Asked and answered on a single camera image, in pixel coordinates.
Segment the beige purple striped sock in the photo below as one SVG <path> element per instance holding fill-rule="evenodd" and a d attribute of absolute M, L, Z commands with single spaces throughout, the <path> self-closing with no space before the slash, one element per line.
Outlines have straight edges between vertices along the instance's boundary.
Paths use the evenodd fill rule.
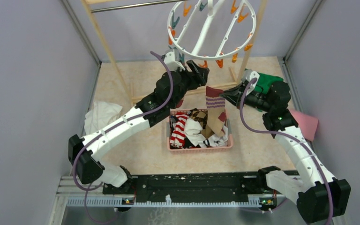
<path fill-rule="evenodd" d="M 221 89 L 206 87 L 207 128 L 218 137 L 225 135 L 223 129 L 226 120 L 225 99 L 220 96 L 223 93 L 224 91 Z"/>

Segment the white round clip hanger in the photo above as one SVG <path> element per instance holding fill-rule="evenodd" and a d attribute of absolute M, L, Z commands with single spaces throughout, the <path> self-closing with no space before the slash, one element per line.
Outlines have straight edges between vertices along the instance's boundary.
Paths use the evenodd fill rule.
<path fill-rule="evenodd" d="M 212 0 L 213 4 L 217 4 L 218 0 Z M 240 5 L 241 0 L 222 0 L 221 6 L 217 13 L 214 15 L 211 26 L 208 29 L 206 38 L 197 52 L 199 56 L 215 56 L 223 38 L 227 35 L 227 29 L 231 24 L 236 8 Z M 208 0 L 191 0 L 181 1 L 175 3 L 170 9 L 166 22 L 167 25 L 171 25 L 172 12 L 175 16 L 180 17 L 180 21 L 177 27 L 172 30 L 173 36 L 176 38 L 181 33 L 185 23 L 189 19 L 189 15 L 184 14 L 184 9 L 196 6 L 196 11 L 191 23 L 188 25 L 188 29 L 184 32 L 183 37 L 179 43 L 179 46 L 188 52 L 192 52 L 197 40 L 200 36 L 202 27 L 207 19 L 209 13 Z M 228 36 L 221 52 L 224 54 L 234 51 L 237 47 L 241 46 L 248 38 L 253 26 L 252 17 L 248 14 L 248 7 L 243 8 L 244 15 L 247 15 L 241 22 L 236 22 Z M 171 41 L 168 39 L 168 45 L 171 48 L 175 48 L 180 52 L 180 49 L 172 46 Z"/>

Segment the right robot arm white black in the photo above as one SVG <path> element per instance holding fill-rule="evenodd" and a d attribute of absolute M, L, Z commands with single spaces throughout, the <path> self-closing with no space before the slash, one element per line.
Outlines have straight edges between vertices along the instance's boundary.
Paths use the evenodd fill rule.
<path fill-rule="evenodd" d="M 285 150 L 301 180 L 291 178 L 281 169 L 270 166 L 258 171 L 256 187 L 262 193 L 272 189 L 293 202 L 306 223 L 326 220 L 345 214 L 351 186 L 347 180 L 339 180 L 319 160 L 302 134 L 296 119 L 288 109 L 291 98 L 289 85 L 283 81 L 273 82 L 266 94 L 254 91 L 257 79 L 244 81 L 225 90 L 220 97 L 240 111 L 242 124 L 250 131 L 270 134 Z M 265 130 L 247 125 L 243 106 L 261 109 Z"/>

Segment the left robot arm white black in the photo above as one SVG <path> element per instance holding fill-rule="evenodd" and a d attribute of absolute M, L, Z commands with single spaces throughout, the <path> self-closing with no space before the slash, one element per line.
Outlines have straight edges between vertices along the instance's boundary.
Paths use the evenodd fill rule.
<path fill-rule="evenodd" d="M 169 117 L 170 110 L 179 107 L 189 90 L 206 85 L 209 68 L 198 66 L 188 60 L 185 70 L 170 70 L 156 81 L 154 91 L 142 98 L 126 114 L 105 128 L 90 135 L 73 135 L 68 140 L 68 159 L 73 166 L 75 185 L 84 191 L 91 191 L 93 182 L 100 180 L 109 184 L 121 194 L 130 191 L 131 175 L 123 166 L 104 166 L 102 157 L 124 140 L 140 131 L 149 129 Z"/>

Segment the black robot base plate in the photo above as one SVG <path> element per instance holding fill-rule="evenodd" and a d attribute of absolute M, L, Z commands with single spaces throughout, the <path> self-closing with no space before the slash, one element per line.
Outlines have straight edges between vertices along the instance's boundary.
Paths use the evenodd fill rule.
<path fill-rule="evenodd" d="M 246 203 L 252 195 L 278 196 L 263 188 L 257 172 L 136 175 L 121 187 L 103 186 L 104 195 L 130 195 L 137 203 Z"/>

